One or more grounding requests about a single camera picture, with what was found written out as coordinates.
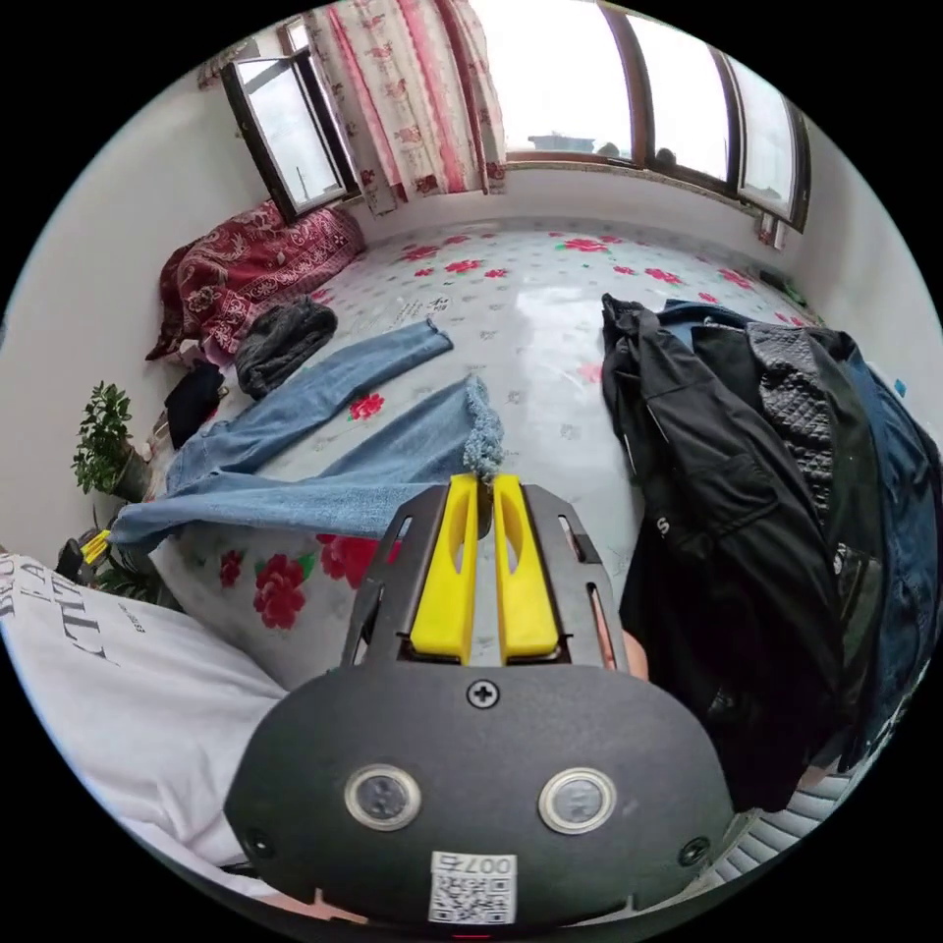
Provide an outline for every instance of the qr code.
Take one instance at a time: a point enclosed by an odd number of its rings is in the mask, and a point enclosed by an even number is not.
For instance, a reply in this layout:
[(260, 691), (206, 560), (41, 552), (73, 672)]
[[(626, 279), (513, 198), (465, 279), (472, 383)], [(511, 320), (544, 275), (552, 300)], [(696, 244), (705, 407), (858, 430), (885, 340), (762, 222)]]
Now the qr code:
[(432, 856), (432, 923), (513, 923), (517, 908), (517, 859), (513, 855)]

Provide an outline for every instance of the blue jeans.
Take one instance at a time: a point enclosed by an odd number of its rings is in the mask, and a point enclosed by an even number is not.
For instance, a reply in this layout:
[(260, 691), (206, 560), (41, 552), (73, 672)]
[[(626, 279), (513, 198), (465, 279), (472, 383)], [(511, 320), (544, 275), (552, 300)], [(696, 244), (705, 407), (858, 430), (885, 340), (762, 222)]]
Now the blue jeans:
[(355, 396), (451, 346), (423, 323), (339, 351), (192, 438), (178, 457), (173, 491), (125, 508), (110, 541), (153, 549), (193, 521), (379, 537), (400, 505), (429, 486), (461, 472), (488, 480), (501, 462), (503, 429), (477, 377), (422, 400), (315, 477), (253, 474)]

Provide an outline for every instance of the floral bedsheet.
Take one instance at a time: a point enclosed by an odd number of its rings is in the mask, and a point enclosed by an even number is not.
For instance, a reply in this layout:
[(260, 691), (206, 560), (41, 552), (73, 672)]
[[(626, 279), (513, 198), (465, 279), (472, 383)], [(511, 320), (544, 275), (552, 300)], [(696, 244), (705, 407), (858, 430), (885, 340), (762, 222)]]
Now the floral bedsheet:
[[(641, 506), (599, 390), (605, 292), (653, 310), (672, 298), (700, 299), (771, 322), (813, 320), (743, 259), (670, 234), (580, 220), (414, 233), (369, 250), (314, 293), (336, 311), (339, 328), (305, 367), (339, 345), (430, 315), (455, 349), (350, 404), (264, 473), (318, 474), (414, 403), (477, 373), (505, 426), (504, 470), (574, 505), (618, 596)], [(234, 377), (227, 386), (212, 421), (250, 402)], [(193, 524), (152, 558), (192, 616), (293, 689), (338, 663), (374, 549), (344, 534)], [(479, 550), (473, 651), (487, 661), (496, 651), (493, 545), (485, 539)]]

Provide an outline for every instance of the white t-shirt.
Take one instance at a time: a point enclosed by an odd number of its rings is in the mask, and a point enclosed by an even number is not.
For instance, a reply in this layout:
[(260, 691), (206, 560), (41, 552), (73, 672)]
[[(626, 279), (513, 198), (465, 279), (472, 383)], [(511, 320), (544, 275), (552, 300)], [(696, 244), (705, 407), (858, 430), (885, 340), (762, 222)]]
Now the white t-shirt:
[(188, 616), (0, 555), (0, 624), (46, 731), (93, 795), (169, 858), (252, 897), (223, 815), (243, 751), (285, 691)]

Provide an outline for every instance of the window sill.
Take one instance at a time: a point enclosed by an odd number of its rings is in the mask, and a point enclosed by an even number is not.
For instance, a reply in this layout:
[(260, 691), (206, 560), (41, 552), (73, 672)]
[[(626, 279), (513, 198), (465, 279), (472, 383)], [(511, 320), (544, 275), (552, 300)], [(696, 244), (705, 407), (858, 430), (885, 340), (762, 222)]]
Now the window sill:
[(753, 219), (757, 219), (763, 212), (757, 206), (752, 206), (738, 199), (730, 199), (728, 196), (723, 196), (722, 194), (716, 194), (711, 190), (706, 190), (704, 187), (699, 187), (697, 184), (690, 184), (684, 180), (676, 180), (674, 177), (668, 177), (665, 174), (659, 174), (652, 170), (640, 170), (638, 167), (571, 159), (509, 160), (507, 169), (509, 172), (522, 170), (569, 170), (584, 174), (613, 174), (617, 177), (634, 177), (637, 180), (648, 180), (651, 183), (664, 184), (666, 187), (686, 190), (690, 194), (706, 196), (708, 199), (713, 199), (715, 202), (721, 203), (730, 209), (735, 209)]

